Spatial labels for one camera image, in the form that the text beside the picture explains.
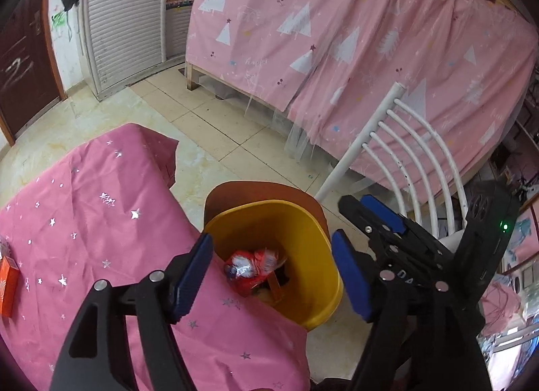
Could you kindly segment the red white snack wrapper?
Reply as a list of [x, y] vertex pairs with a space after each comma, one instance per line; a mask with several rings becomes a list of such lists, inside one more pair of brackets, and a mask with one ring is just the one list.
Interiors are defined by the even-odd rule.
[[275, 250], [237, 251], [224, 263], [223, 271], [239, 295], [249, 296], [277, 269], [278, 263], [279, 252]]

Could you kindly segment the yellow plastic trash bin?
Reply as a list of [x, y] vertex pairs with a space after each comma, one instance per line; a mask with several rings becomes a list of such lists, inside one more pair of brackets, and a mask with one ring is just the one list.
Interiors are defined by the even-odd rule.
[[265, 181], [216, 186], [204, 232], [233, 289], [258, 296], [308, 331], [336, 311], [344, 287], [322, 206], [300, 189]]

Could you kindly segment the orange rectangular box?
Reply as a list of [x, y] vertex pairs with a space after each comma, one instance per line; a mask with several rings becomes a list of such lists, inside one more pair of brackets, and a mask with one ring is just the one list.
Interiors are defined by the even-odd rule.
[[0, 313], [7, 318], [12, 316], [19, 275], [18, 264], [11, 257], [10, 248], [7, 244], [1, 243]]

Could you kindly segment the pink star tablecloth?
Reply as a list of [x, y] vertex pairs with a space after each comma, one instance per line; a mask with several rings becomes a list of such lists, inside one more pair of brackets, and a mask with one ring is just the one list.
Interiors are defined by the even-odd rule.
[[[1, 211], [18, 264], [1, 335], [23, 373], [49, 388], [60, 348], [96, 280], [136, 283], [198, 238], [172, 194], [177, 141], [127, 124], [78, 146]], [[306, 390], [307, 333], [238, 295], [212, 261], [190, 314], [173, 327], [200, 390]]]

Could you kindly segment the pink tree-print bed curtain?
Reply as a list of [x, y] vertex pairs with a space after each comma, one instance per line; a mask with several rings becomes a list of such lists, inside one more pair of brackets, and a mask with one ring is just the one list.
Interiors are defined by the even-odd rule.
[[537, 51], [531, 24], [484, 0], [195, 0], [186, 59], [335, 158], [401, 83], [466, 173], [502, 137]]

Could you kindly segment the dark brown door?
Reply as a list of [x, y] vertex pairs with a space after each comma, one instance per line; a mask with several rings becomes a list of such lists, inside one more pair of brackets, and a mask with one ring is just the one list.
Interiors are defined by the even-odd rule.
[[1, 130], [8, 145], [66, 98], [52, 45], [49, 0], [19, 0], [1, 28]]

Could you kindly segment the white louvered wardrobe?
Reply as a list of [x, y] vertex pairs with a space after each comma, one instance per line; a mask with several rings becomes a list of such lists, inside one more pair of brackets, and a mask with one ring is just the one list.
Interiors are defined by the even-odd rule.
[[97, 99], [182, 63], [191, 9], [167, 10], [166, 0], [80, 0], [83, 67]]

